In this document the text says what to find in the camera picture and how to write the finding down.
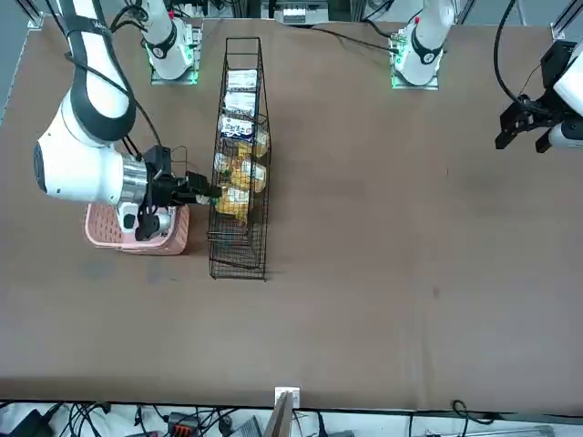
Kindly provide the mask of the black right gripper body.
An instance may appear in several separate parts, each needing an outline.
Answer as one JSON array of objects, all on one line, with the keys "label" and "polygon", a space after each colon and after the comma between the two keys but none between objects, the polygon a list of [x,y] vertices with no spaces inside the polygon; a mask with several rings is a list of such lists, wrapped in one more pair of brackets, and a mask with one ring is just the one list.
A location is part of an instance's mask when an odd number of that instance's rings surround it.
[{"label": "black right gripper body", "polygon": [[148,174],[144,213],[153,214],[157,208],[186,205],[187,202],[180,198],[186,187],[186,182],[185,176],[175,177],[172,174],[162,174],[158,179],[154,179],[154,174]]}]

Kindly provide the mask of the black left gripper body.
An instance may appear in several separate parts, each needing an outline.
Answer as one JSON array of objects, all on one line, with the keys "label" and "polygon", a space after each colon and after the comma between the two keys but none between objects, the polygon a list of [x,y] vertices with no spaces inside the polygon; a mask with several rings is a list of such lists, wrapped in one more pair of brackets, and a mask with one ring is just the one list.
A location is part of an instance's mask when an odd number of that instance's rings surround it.
[{"label": "black left gripper body", "polygon": [[531,99],[527,94],[520,94],[518,99],[523,104],[521,127],[525,130],[553,127],[563,121],[568,112],[567,104],[554,90],[545,90],[537,99]]}]

